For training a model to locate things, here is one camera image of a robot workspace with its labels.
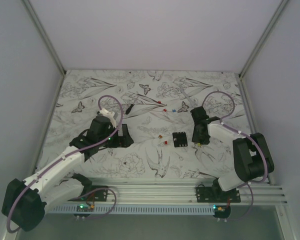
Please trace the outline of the black fuse box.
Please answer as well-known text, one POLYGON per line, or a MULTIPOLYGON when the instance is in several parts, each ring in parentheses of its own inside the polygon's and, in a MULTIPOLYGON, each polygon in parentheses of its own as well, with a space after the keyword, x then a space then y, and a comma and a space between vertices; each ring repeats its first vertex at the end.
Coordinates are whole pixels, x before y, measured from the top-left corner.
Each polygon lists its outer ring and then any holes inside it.
POLYGON ((188 139, 186 133, 183 132, 173 132, 173 145, 175 148, 187 147, 188 146, 188 139))

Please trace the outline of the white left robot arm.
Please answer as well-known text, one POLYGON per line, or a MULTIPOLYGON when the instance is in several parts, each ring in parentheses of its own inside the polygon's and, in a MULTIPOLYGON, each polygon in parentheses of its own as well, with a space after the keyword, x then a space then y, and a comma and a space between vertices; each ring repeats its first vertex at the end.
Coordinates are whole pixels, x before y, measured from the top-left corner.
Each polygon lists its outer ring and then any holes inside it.
POLYGON ((64 178, 100 150, 127 148, 133 142, 126 124, 116 126, 109 117, 96 116, 55 160, 24 180, 15 178, 7 185, 1 212, 7 217, 8 233, 33 230, 49 211, 66 201, 86 201, 95 192, 105 201, 107 186, 95 186, 80 173, 64 178))

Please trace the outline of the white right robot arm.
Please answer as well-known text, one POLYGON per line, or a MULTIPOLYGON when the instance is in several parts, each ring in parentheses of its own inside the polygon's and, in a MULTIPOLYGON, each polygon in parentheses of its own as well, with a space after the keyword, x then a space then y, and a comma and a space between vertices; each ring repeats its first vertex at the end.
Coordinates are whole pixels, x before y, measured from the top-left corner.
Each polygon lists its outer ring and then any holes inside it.
POLYGON ((230 190, 256 178, 261 177, 264 181, 274 171, 275 165, 263 134, 248 135, 236 130, 219 117, 209 117, 202 106, 192 109, 190 113, 194 121, 193 143, 208 145, 215 138, 232 148, 230 159, 234 169, 217 178, 217 186, 211 190, 216 202, 224 202, 230 190))

